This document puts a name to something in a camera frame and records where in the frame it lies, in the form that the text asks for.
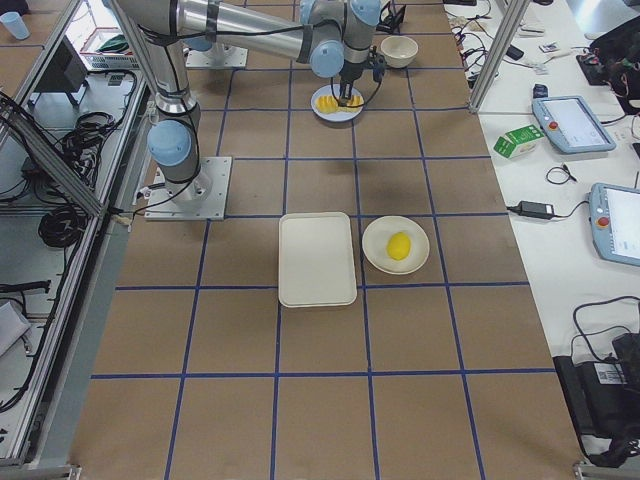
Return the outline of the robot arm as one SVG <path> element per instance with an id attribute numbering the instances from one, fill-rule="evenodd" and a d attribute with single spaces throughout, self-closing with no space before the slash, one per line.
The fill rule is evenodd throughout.
<path id="1" fill-rule="evenodd" d="M 364 71 L 380 83 L 386 69 L 373 44 L 381 12 L 377 1 L 303 1 L 298 21 L 223 1 L 110 1 L 107 6 L 120 25 L 130 24 L 142 38 L 141 46 L 131 49 L 148 56 L 159 114 L 147 146 L 164 175 L 169 201 L 178 205 L 197 205 L 212 189 L 200 158 L 200 106 L 191 92 L 184 42 L 202 38 L 307 64 L 316 76 L 339 80 L 340 106 L 348 106 Z"/>

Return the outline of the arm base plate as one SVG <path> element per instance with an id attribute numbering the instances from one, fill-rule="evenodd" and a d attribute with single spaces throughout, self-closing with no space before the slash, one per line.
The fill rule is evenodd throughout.
<path id="1" fill-rule="evenodd" d="M 248 50 L 226 44 L 213 44 L 207 51 L 190 49 L 186 66 L 191 70 L 227 70 L 246 67 Z"/>
<path id="2" fill-rule="evenodd" d="M 204 157 L 199 174 L 182 191 L 182 186 L 167 183 L 157 167 L 154 182 L 163 186 L 144 195 L 151 204 L 143 211 L 144 217 L 153 221 L 223 220 L 231 170 L 231 157 Z"/>

